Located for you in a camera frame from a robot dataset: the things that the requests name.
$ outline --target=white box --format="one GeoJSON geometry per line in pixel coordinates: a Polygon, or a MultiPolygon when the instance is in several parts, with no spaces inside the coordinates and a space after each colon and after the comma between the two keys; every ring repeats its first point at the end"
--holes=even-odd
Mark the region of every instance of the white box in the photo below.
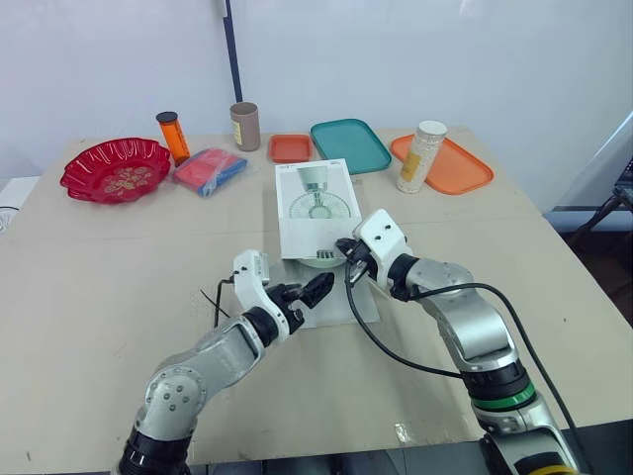
{"type": "Polygon", "coordinates": [[[275,178],[282,258],[342,257],[336,240],[351,238],[361,222],[345,160],[277,165],[275,178]]]}

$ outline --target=white bottle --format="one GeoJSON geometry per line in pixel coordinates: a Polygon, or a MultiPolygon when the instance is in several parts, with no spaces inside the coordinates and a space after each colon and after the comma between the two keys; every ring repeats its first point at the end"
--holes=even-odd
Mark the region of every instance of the white bottle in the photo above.
{"type": "Polygon", "coordinates": [[[448,129],[437,121],[420,122],[407,159],[398,177],[398,189],[405,193],[417,193],[433,165],[435,156],[444,142],[448,129]]]}

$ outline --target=yellow ring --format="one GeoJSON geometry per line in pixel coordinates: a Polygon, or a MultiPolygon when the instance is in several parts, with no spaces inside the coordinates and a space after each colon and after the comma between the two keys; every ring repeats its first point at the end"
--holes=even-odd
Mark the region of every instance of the yellow ring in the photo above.
{"type": "Polygon", "coordinates": [[[576,470],[565,465],[550,465],[549,467],[539,468],[527,475],[557,475],[559,473],[578,473],[576,470]]]}

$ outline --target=green ring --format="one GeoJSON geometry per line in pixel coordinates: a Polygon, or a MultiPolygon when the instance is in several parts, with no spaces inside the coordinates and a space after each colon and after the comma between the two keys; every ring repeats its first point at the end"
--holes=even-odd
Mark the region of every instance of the green ring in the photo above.
{"type": "Polygon", "coordinates": [[[529,383],[527,387],[520,393],[502,399],[473,399],[473,404],[480,409],[499,410],[499,409],[512,409],[519,404],[524,403],[534,396],[534,385],[529,383]]]}

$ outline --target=red plastic bowl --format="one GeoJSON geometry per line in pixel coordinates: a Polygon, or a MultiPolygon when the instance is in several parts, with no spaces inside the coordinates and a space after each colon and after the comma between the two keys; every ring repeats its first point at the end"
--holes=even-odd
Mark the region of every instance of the red plastic bowl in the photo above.
{"type": "Polygon", "coordinates": [[[76,200],[123,203],[153,191],[169,167],[169,150],[157,141],[116,139],[79,153],[59,184],[76,200]]]}

